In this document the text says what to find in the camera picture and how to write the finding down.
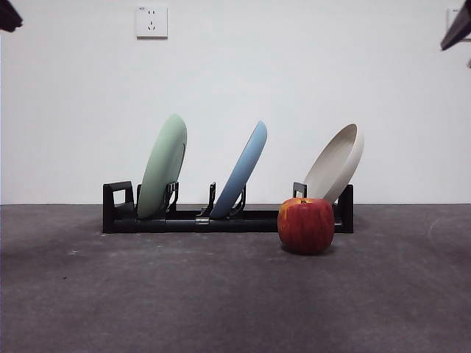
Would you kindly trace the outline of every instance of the plate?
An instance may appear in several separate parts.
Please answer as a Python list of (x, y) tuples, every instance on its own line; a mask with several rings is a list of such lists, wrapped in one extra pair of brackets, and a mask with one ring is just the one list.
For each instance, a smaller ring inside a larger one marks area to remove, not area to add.
[(317, 157), (304, 180), (308, 197), (334, 203), (352, 179), (363, 147), (363, 135), (356, 124), (340, 130)]
[(186, 125), (172, 115), (155, 141), (142, 179), (138, 200), (138, 218), (148, 218), (163, 208), (166, 185), (177, 182), (186, 150)]
[(259, 121), (210, 213), (211, 218), (223, 218), (229, 215), (230, 209), (234, 206), (257, 164), (265, 146), (266, 136), (266, 126)]

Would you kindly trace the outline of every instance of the black object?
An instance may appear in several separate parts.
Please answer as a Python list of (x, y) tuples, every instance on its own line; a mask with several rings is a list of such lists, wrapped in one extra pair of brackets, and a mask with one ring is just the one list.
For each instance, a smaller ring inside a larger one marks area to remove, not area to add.
[(13, 32), (23, 26), (23, 18), (16, 12), (8, 0), (0, 0), (0, 29)]
[[(177, 210), (178, 182), (167, 184), (164, 208), (150, 218), (139, 219), (134, 204), (131, 182), (103, 185), (103, 233), (135, 232), (277, 232), (278, 210), (246, 210), (247, 190), (241, 191), (240, 202), (226, 218), (212, 219), (209, 214), (216, 198), (216, 183), (210, 185), (209, 203), (201, 210)], [(123, 204), (115, 204), (113, 193), (124, 190)], [(138, 185), (137, 198), (141, 186)], [(308, 187), (295, 182), (293, 196), (307, 196)], [(348, 185), (333, 205), (336, 233), (353, 233), (353, 186)]]
[(441, 43), (443, 50), (454, 46), (471, 33), (471, 0), (466, 0)]

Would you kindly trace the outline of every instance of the blue plate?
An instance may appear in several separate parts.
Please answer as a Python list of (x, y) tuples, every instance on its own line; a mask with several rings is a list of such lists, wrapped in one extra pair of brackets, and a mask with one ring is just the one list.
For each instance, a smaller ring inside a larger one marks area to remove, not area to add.
[(229, 215), (230, 209), (237, 201), (257, 164), (265, 146), (266, 136), (266, 126), (259, 121), (211, 211), (211, 218), (223, 218)]

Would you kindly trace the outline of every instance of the green plate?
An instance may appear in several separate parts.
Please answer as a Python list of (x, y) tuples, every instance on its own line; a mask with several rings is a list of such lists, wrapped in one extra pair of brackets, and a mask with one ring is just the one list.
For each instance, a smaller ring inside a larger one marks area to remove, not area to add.
[(177, 182), (186, 149), (186, 125), (172, 115), (163, 125), (151, 151), (138, 200), (138, 218), (148, 218), (163, 209), (165, 187)]

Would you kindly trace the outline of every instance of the floor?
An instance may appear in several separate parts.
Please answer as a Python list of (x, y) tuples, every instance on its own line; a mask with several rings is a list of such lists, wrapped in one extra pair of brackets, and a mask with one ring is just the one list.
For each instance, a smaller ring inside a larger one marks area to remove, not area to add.
[(2, 352), (471, 352), (471, 205), (356, 205), (311, 257), (101, 221), (1, 208)]

